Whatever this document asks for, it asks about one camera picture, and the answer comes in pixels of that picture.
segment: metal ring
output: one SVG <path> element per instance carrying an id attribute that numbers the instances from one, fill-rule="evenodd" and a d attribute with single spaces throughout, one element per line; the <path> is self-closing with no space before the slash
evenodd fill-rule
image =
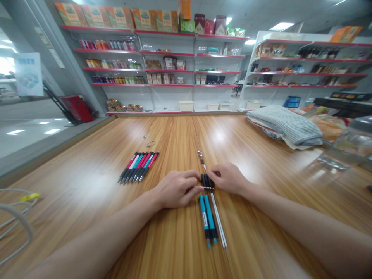
<path id="1" fill-rule="evenodd" d="M 156 141 L 150 141 L 149 143 L 146 143 L 146 146 L 147 146 L 147 147 L 153 146 L 154 144 L 156 144 Z"/>

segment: hand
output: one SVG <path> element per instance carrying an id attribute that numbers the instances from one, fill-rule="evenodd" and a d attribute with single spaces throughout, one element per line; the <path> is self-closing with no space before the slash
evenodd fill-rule
<path id="1" fill-rule="evenodd" d="M 208 176 L 222 190 L 232 194 L 242 194 L 242 190 L 250 183 L 231 162 L 215 165 L 208 171 Z"/>
<path id="2" fill-rule="evenodd" d="M 194 196 L 204 191 L 203 187 L 196 186 L 198 181 L 201 181 L 201 177 L 196 170 L 173 170 L 152 191 L 160 208 L 185 207 Z"/>

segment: striped towel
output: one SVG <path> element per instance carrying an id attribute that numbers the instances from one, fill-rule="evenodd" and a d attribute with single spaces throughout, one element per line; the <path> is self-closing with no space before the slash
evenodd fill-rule
<path id="1" fill-rule="evenodd" d="M 293 145 L 322 145 L 323 134 L 313 122 L 282 106 L 270 105 L 249 111 L 247 116 L 271 123 Z"/>

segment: forearm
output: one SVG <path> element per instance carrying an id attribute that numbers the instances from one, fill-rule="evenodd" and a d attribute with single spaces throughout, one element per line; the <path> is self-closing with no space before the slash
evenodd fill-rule
<path id="1" fill-rule="evenodd" d="M 63 246 L 25 278 L 103 278 L 148 220 L 161 209 L 146 192 Z"/>
<path id="2" fill-rule="evenodd" d="M 259 187 L 241 193 L 310 250 L 338 278 L 370 278 L 372 237 Z"/>

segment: wood grain surface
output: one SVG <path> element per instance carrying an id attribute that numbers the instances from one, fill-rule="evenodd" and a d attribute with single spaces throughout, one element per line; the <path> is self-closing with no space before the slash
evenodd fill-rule
<path id="1" fill-rule="evenodd" d="M 145 143 L 156 144 L 146 147 Z M 372 234 L 372 174 L 354 168 L 340 174 L 316 161 L 319 148 L 292 151 L 238 116 L 119 118 L 45 163 L 11 188 L 43 197 L 28 219 L 36 237 L 0 268 L 14 278 L 100 220 L 155 187 L 171 170 L 202 172 L 231 161 L 252 182 Z M 160 151 L 145 179 L 119 185 L 136 151 Z M 319 262 L 252 204 L 214 190 L 227 248 L 207 248 L 197 198 L 186 208 L 162 210 L 142 229 L 107 278 L 328 278 Z M 20 194 L 1 193 L 0 202 Z M 7 218 L 0 215 L 2 223 Z M 26 240 L 19 227 L 0 241 L 0 257 Z"/>

